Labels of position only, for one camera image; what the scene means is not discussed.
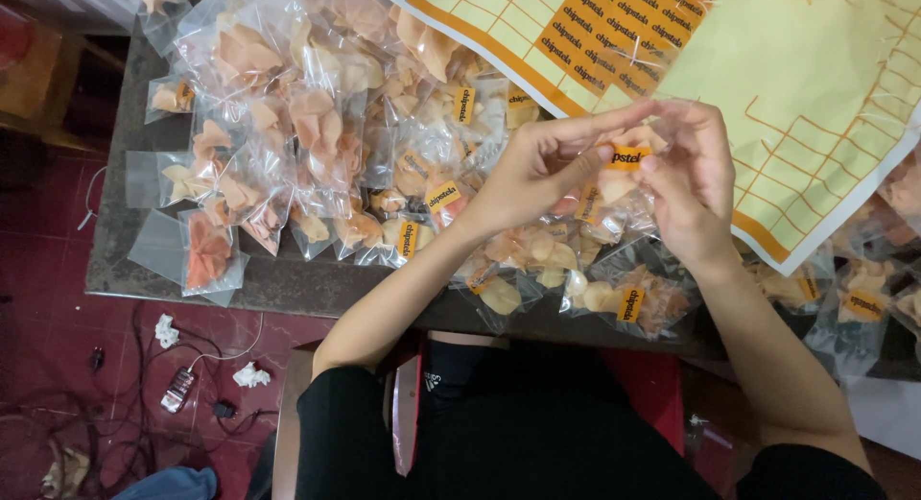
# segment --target table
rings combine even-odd
[[[166,74],[167,61],[157,55],[140,28],[135,26],[121,87],[121,102],[112,136],[109,168],[105,173],[93,251],[86,271],[86,292],[208,305],[210,303],[201,297],[182,297],[178,285],[126,257],[148,211],[125,207],[124,153],[185,151],[189,145],[191,114],[174,115],[144,125],[147,83]],[[184,202],[163,212],[175,217],[176,212],[190,208],[190,203]],[[391,272],[376,266],[354,266],[351,258],[336,261],[331,249],[306,262],[286,228],[277,258],[248,235],[240,235],[240,248],[252,259],[247,265],[243,288],[236,291],[230,307],[242,309],[338,318]],[[544,297],[529,313],[518,316],[505,335],[666,352],[708,360],[726,358],[706,308],[698,311],[695,317],[697,325],[690,340],[676,344],[650,342],[614,331],[594,316],[561,318],[557,313],[558,306],[559,297]],[[789,318],[791,328],[800,337],[809,330],[812,321],[812,318]],[[473,306],[455,291],[438,295],[413,326],[492,334]],[[914,347],[914,336],[893,322],[886,336],[881,361],[871,370],[870,376],[921,381],[921,365],[915,359]]]

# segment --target yellow sticker sheet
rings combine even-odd
[[[720,106],[733,234],[789,275],[921,132],[921,0],[393,0],[557,117]]]

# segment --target floor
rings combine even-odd
[[[156,457],[148,471],[175,463],[210,464],[220,482],[219,497],[243,498],[260,442],[276,423],[276,415],[261,415],[244,430],[247,416],[259,409],[278,409],[288,349],[323,338],[331,322],[83,294],[95,218],[83,229],[78,225],[86,216],[87,189],[90,207],[95,210],[97,206],[102,175],[92,189],[89,184],[105,165],[103,160],[100,153],[52,150],[38,186],[0,193],[0,348],[4,352],[0,403],[9,407],[32,396],[29,416],[43,425],[73,423],[61,438],[85,451],[94,437],[80,423],[80,405],[61,392],[75,393],[83,408],[96,406],[101,482],[114,490],[127,468],[125,462],[136,452],[131,443],[140,422],[135,387],[139,352],[132,330],[135,306],[144,348],[161,314],[173,317],[174,326],[212,340],[223,353],[247,348],[261,327],[250,354],[223,362],[213,376],[201,363],[196,365],[198,382],[178,413],[170,414],[157,403],[178,367],[190,365],[197,355],[191,348],[150,359],[143,391]],[[188,335],[180,335],[180,341],[206,353],[213,351],[206,342]],[[104,361],[94,374],[89,362],[96,347],[104,351]],[[154,343],[151,354],[161,351]],[[233,381],[231,376],[249,361],[257,362],[272,377],[267,386],[240,388]],[[243,433],[228,435],[216,422],[211,405],[221,399],[230,401],[237,411],[225,426],[243,424],[239,430]],[[47,447],[34,443],[39,439],[37,425],[17,428],[14,424],[0,425],[0,476],[10,481],[5,485],[10,497],[35,497],[51,454]],[[144,468],[145,463],[136,462],[134,468]],[[132,480],[130,475],[123,478]]]

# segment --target person's right hand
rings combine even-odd
[[[670,99],[653,115],[674,129],[671,165],[658,156],[640,163],[643,180],[658,195],[656,223],[662,241],[698,281],[717,278],[738,264],[732,246],[732,188],[735,166],[720,109]]]

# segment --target black shorts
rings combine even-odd
[[[566,390],[630,408],[598,352],[584,347],[511,341],[505,350],[429,340],[422,371],[417,440],[446,409],[480,395]]]

